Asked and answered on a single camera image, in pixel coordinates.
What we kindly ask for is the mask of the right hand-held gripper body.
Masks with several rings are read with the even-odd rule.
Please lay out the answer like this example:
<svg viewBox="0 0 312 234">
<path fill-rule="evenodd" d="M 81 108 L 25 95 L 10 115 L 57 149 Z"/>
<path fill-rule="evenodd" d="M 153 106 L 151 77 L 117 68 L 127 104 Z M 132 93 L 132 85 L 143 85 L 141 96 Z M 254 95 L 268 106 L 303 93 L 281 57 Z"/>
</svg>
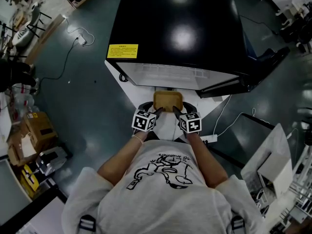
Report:
<svg viewBox="0 0 312 234">
<path fill-rule="evenodd" d="M 179 127 L 187 133 L 197 133 L 202 130 L 202 119 L 200 113 L 182 114 L 179 116 Z"/>
</svg>

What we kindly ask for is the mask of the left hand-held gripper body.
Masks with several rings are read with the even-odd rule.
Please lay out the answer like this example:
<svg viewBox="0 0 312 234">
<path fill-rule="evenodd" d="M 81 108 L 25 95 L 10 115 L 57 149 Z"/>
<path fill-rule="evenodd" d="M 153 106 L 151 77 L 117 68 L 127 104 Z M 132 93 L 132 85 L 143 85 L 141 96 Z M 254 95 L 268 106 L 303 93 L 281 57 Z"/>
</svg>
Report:
<svg viewBox="0 0 312 234">
<path fill-rule="evenodd" d="M 156 124 L 155 114 L 136 109 L 132 121 L 132 129 L 134 133 L 140 131 L 148 132 L 154 128 L 155 124 Z"/>
</svg>

